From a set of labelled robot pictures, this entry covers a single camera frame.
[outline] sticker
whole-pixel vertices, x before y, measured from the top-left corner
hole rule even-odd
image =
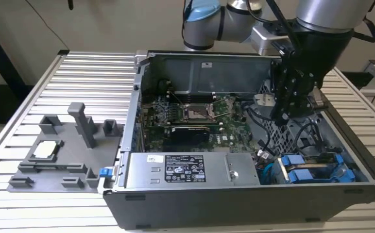
[[[147,162],[149,163],[163,163],[163,155],[149,155]]]
[[[203,62],[202,68],[213,68],[213,62]]]
[[[167,155],[166,182],[206,182],[206,163],[203,155]]]

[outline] blue connector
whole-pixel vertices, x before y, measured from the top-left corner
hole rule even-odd
[[[114,172],[113,168],[102,168],[99,170],[99,176],[105,178],[113,178],[113,172]]]

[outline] white label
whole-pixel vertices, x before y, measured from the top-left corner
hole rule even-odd
[[[213,68],[213,62],[203,62],[202,68]]]
[[[147,156],[147,162],[149,163],[163,163],[163,155],[149,155]]]
[[[269,154],[269,153],[265,153],[263,156],[262,156],[262,158],[263,158],[263,159],[267,159],[269,156],[270,156],[270,154]]]

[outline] metal case panel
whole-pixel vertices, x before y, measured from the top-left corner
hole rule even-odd
[[[375,185],[283,186],[117,192],[105,200],[122,228],[155,229],[327,221],[374,193]]]

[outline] metal sheet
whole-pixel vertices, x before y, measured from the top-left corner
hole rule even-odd
[[[117,226],[99,194],[9,193],[5,190],[7,179],[17,171],[19,160],[26,157],[29,145],[41,131],[38,123],[43,114],[55,111],[61,113],[63,122],[73,122],[65,111],[69,104],[78,101],[86,103],[87,114],[93,115],[95,122],[109,118],[126,122],[130,95],[126,90],[117,90],[121,87],[114,85],[133,83],[134,71],[118,67],[131,65],[134,59],[131,53],[71,52],[53,63],[0,134],[0,232],[35,233],[37,227],[41,233],[126,232]],[[55,73],[61,63],[70,67],[63,66]],[[323,91],[375,156],[374,106],[338,70],[329,73]],[[167,232],[369,233],[375,232],[375,202],[350,207],[326,223],[170,229]]]

